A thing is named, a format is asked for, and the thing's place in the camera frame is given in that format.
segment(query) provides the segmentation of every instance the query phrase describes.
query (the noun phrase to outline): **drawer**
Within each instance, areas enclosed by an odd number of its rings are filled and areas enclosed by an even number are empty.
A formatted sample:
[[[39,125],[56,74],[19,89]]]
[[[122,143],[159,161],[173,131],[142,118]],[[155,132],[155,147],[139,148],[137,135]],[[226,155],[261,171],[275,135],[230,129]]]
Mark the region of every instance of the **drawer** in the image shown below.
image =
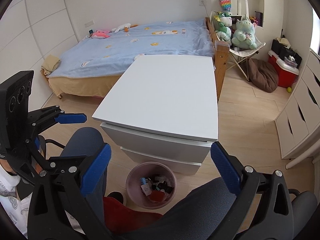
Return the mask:
[[[318,77],[311,71],[310,68],[306,66],[302,79],[307,85],[307,87],[310,89],[314,99],[317,102],[317,105],[320,104],[320,80]]]
[[[102,129],[119,146],[133,151],[183,162],[202,163],[212,142],[173,138],[122,128],[106,123]]]
[[[295,146],[289,119],[285,111],[282,111],[281,114],[279,114],[276,119],[276,126],[281,147],[281,155],[282,157],[285,157]]]
[[[300,80],[293,96],[300,106],[309,133],[312,133],[320,122],[320,109],[313,93],[307,87],[304,80]]]
[[[309,134],[309,132],[300,106],[294,97],[290,98],[285,107],[285,112],[293,134],[294,145],[296,146]]]
[[[141,152],[133,151],[120,147],[121,150],[125,152],[136,163],[145,162],[159,162],[167,165],[172,171],[181,172],[188,175],[194,175],[201,167],[201,163],[191,163],[191,162],[179,162],[167,158],[159,158],[158,156],[153,156],[149,154],[144,154]]]
[[[310,51],[309,59],[307,62],[307,66],[312,70],[312,72],[320,80],[320,61],[318,57],[314,55],[311,51]]]

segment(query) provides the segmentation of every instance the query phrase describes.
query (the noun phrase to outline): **black shoe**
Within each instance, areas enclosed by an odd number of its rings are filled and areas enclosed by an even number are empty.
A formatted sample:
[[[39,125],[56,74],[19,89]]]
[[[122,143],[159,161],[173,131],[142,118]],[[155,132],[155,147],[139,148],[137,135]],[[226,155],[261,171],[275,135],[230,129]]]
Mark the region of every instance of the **black shoe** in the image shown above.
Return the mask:
[[[109,193],[109,195],[107,197],[112,197],[112,198],[116,199],[124,206],[127,203],[127,199],[125,198],[125,195],[123,195],[122,193],[120,193],[118,191],[114,191],[114,192]]]

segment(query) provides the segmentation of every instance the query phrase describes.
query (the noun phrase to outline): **white lid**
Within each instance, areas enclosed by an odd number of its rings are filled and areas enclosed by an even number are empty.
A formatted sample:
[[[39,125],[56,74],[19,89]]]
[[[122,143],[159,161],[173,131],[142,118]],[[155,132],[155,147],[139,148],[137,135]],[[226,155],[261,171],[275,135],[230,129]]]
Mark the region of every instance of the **white lid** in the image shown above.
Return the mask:
[[[211,57],[138,57],[92,116],[107,124],[197,141],[218,139]]]
[[[280,59],[279,56],[273,50],[269,50],[268,54],[270,57],[274,56],[277,59],[276,62],[280,68],[299,76],[299,70],[295,67],[291,67],[291,66],[287,65],[286,63],[284,63],[284,61],[282,59]]]

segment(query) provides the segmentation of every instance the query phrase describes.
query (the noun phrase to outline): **red cooler box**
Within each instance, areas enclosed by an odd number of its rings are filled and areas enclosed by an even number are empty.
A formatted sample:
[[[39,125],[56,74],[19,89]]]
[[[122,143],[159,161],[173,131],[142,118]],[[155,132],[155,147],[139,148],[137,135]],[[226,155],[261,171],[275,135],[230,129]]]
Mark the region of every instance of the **red cooler box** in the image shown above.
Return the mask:
[[[299,70],[284,63],[273,50],[269,50],[268,54],[270,56],[268,62],[274,66],[279,75],[278,86],[291,87],[295,78],[299,76]]]

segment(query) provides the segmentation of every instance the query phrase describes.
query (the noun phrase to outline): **metal screw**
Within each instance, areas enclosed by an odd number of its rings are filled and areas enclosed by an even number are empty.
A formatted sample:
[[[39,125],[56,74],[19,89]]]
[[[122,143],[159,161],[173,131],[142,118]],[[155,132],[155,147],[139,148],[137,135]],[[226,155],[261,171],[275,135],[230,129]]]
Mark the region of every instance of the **metal screw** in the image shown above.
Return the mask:
[[[282,172],[281,172],[281,171],[276,171],[276,175],[277,175],[278,177],[281,177],[281,176],[282,176]]]
[[[253,172],[253,168],[251,166],[246,166],[244,169],[246,172],[249,172],[249,173]]]
[[[40,173],[39,173],[40,177],[44,177],[46,174],[47,174],[46,171],[40,171]]]
[[[76,166],[71,166],[70,168],[69,168],[69,172],[70,173],[74,173],[74,172],[76,172],[77,171],[77,167]]]

